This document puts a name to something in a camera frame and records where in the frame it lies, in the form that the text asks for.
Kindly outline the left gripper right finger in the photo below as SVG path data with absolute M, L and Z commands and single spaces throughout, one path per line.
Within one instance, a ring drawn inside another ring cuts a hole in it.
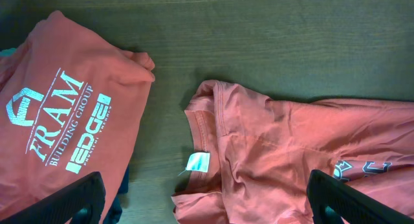
M 413 224 L 413 219 L 337 181 L 312 170 L 307 197 L 315 224 Z

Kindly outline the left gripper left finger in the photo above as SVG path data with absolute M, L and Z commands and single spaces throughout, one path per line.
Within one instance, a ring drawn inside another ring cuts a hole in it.
M 1 224 L 98 223 L 105 205 L 100 172 L 92 172 L 41 201 L 1 220 Z

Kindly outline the orange soccer t-shirt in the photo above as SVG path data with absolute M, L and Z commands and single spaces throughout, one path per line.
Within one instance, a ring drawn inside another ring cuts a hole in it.
M 413 104 L 273 100 L 203 82 L 185 114 L 198 155 L 172 196 L 179 223 L 311 223 L 313 170 L 413 215 Z

